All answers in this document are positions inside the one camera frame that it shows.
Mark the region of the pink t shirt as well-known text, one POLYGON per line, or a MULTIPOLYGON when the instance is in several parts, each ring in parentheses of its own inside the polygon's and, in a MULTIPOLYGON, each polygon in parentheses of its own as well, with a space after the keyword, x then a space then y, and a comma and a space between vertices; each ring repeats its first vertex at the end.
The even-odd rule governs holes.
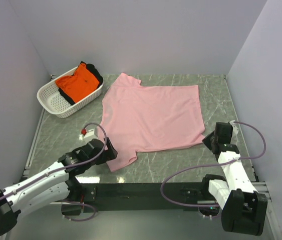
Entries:
POLYGON ((118 152, 107 162, 111 172, 132 164, 137 153, 185 149, 202 142, 205 131, 199 87, 142 86, 120 74, 102 99, 104 135, 118 152))

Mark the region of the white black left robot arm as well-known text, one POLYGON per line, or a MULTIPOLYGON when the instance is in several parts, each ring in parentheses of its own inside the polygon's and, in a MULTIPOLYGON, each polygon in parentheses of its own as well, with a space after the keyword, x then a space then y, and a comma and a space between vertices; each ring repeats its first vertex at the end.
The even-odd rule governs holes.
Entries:
POLYGON ((81 185, 76 176, 94 165, 117 157, 109 138, 92 139, 84 146, 62 155, 42 172, 10 187, 0 188, 0 236, 17 224, 18 219, 52 202, 78 193, 81 185))

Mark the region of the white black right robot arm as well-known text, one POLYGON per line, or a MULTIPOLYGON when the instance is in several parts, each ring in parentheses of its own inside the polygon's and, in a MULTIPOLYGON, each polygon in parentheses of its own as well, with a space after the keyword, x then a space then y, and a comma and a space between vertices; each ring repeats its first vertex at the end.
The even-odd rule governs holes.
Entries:
POLYGON ((267 197, 249 180, 236 145, 231 143, 234 127, 217 122, 203 144, 215 155, 224 176, 206 175, 205 188, 221 209, 221 224, 226 232, 260 236, 267 210, 267 197))

